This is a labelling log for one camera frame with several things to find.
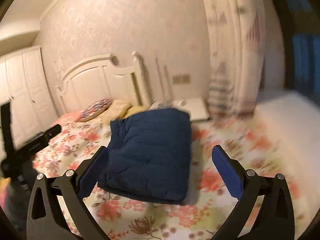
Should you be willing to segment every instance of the electrical socket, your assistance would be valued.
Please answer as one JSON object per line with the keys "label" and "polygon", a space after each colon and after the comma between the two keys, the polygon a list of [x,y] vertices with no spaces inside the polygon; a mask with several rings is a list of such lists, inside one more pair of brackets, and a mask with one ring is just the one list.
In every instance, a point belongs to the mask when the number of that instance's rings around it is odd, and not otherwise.
{"label": "electrical socket", "polygon": [[172,82],[174,85],[185,85],[191,83],[190,74],[176,75],[172,77]]}

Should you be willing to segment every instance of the beige curtain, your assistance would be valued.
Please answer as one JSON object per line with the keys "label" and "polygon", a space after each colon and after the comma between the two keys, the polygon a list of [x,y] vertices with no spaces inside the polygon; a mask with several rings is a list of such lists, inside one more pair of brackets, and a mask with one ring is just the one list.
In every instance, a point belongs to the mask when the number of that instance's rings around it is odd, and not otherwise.
{"label": "beige curtain", "polygon": [[212,68],[212,117],[251,113],[260,87],[265,46],[263,0],[204,0]]}

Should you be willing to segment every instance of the wardrobe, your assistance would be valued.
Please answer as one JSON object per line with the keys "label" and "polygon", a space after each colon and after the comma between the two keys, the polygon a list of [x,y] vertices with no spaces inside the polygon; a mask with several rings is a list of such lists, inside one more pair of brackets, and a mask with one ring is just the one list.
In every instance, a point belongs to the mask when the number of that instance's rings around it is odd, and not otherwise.
{"label": "wardrobe", "polygon": [[0,57],[0,104],[8,100],[11,101],[11,129],[16,147],[47,130],[57,119],[40,46]]}

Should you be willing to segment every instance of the bed headboard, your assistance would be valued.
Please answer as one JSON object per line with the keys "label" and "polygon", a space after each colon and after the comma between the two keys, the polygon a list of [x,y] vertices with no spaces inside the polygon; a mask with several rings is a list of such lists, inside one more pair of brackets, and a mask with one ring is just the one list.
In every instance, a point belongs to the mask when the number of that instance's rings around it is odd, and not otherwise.
{"label": "bed headboard", "polygon": [[56,87],[65,113],[86,109],[103,99],[122,99],[133,106],[151,105],[143,65],[137,52],[132,53],[133,64],[116,67],[112,54],[85,59],[71,68],[63,77],[63,88]]}

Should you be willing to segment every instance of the dark blue folded clothing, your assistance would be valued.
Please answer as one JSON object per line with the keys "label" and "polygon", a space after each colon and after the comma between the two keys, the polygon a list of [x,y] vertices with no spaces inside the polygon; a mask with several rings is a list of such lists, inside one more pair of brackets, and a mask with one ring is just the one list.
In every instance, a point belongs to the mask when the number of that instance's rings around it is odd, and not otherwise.
{"label": "dark blue folded clothing", "polygon": [[191,161],[189,115],[159,109],[110,125],[109,161],[98,186],[140,201],[182,203]]}

